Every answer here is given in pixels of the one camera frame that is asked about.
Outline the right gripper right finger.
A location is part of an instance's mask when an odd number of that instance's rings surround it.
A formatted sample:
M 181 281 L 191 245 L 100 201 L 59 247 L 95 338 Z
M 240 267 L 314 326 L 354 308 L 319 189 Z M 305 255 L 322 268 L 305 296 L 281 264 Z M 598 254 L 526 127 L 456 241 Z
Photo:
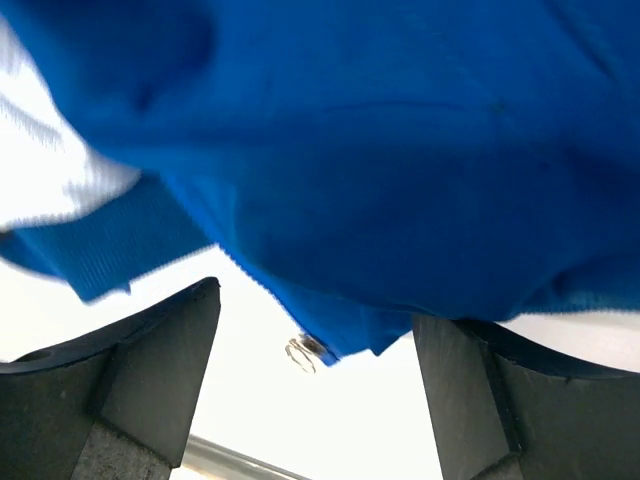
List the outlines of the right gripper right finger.
M 413 318 L 445 479 L 636 480 L 639 376 L 502 326 Z

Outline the red white blue jacket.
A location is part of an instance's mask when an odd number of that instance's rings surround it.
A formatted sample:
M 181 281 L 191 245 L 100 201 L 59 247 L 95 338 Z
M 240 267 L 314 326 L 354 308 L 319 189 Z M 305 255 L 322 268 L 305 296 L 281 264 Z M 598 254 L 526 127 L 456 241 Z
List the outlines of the red white blue jacket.
M 218 246 L 326 364 L 422 313 L 639 309 L 635 1 L 5 1 L 113 200 L 1 254 L 97 299 Z

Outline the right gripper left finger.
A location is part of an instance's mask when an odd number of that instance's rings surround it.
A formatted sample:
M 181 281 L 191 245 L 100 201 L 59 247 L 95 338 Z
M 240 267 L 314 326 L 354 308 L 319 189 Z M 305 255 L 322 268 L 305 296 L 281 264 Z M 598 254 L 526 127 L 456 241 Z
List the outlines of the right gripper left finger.
M 1 366 L 5 479 L 166 479 L 180 466 L 220 314 L 205 278 Z

